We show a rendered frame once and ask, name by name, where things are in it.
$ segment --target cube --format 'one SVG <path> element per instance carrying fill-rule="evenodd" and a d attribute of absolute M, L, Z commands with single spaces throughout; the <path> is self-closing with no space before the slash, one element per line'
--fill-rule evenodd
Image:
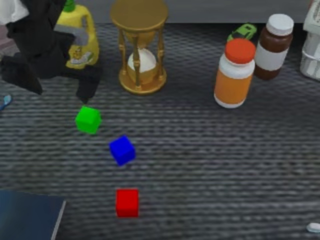
<path fill-rule="evenodd" d="M 75 118 L 77 129 L 87 134 L 96 134 L 101 121 L 100 111 L 87 106 L 83 106 Z"/>
<path fill-rule="evenodd" d="M 115 212 L 118 218 L 137 218 L 139 216 L 139 190 L 137 188 L 117 189 Z"/>
<path fill-rule="evenodd" d="M 136 150 L 126 136 L 109 143 L 111 155 L 119 166 L 125 165 L 136 158 Z"/>

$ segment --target brown bottle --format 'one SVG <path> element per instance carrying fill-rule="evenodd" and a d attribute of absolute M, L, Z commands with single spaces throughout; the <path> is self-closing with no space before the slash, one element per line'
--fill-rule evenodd
<path fill-rule="evenodd" d="M 294 21 L 285 14 L 273 14 L 262 30 L 255 53 L 254 75 L 275 78 L 284 64 L 293 39 Z"/>

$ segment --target hourglass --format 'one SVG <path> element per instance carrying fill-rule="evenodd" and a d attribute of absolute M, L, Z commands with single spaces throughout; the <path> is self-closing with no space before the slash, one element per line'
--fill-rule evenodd
<path fill-rule="evenodd" d="M 144 95 L 161 89 L 167 80 L 163 67 L 163 28 L 168 8 L 163 0 L 116 0 L 110 17 L 118 28 L 118 45 L 122 56 L 119 73 L 121 85 L 129 92 Z M 148 45 L 158 36 L 157 59 Z M 133 53 L 126 58 L 126 39 Z"/>

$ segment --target bottle cap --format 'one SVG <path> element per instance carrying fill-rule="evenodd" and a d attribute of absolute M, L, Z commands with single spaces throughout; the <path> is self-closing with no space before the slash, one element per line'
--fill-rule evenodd
<path fill-rule="evenodd" d="M 76 9 L 75 0 L 66 0 L 63 7 L 63 11 L 70 13 L 70 12 L 73 12 L 75 9 Z"/>
<path fill-rule="evenodd" d="M 266 29 L 276 36 L 287 36 L 294 29 L 294 20 L 285 14 L 273 14 L 266 23 Z"/>
<path fill-rule="evenodd" d="M 256 54 L 256 46 L 245 38 L 235 38 L 225 45 L 226 58 L 235 64 L 248 64 Z"/>

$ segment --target red cube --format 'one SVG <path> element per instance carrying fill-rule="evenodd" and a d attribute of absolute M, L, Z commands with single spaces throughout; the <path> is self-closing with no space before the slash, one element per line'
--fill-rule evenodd
<path fill-rule="evenodd" d="M 115 211 L 118 218 L 137 218 L 139 216 L 138 189 L 117 189 L 115 196 Z"/>

